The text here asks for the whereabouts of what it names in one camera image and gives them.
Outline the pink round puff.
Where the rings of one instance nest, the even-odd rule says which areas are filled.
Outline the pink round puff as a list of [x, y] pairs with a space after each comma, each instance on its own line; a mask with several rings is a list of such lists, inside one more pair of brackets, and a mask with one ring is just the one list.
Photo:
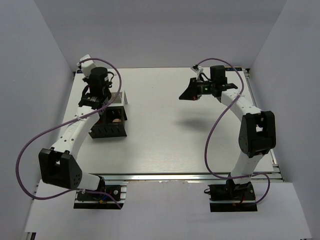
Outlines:
[[122, 120], [120, 118], [115, 118], [112, 122], [113, 123], [121, 123]]

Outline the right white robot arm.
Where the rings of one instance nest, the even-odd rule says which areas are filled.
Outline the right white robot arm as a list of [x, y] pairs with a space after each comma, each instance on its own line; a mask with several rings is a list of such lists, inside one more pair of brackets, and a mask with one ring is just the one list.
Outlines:
[[234, 83], [229, 83], [223, 65], [211, 66], [210, 77], [206, 77], [198, 65], [194, 65], [192, 70], [196, 77], [190, 79], [179, 99], [196, 101], [203, 95], [212, 95], [240, 121], [240, 155], [225, 187], [226, 195], [236, 200], [249, 187], [260, 160], [276, 146], [275, 115], [254, 106]]

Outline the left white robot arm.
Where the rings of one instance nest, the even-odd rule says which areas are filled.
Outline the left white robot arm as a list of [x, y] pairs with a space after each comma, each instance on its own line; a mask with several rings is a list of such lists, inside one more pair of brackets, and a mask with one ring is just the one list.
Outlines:
[[108, 70], [94, 67], [88, 77], [87, 93], [83, 94], [74, 119], [60, 138], [49, 148], [38, 154], [42, 181], [68, 190], [88, 190], [90, 196], [99, 200], [105, 196], [106, 187], [102, 178], [81, 170], [77, 163], [79, 150], [91, 128], [100, 119], [102, 111], [112, 97], [109, 90]]

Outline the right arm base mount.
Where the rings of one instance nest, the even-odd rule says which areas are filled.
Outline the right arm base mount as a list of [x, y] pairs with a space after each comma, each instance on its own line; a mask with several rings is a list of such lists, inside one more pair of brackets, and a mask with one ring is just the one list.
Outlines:
[[203, 191], [209, 196], [212, 213], [257, 212], [256, 195], [250, 184], [247, 189], [229, 190], [226, 184], [211, 184]]

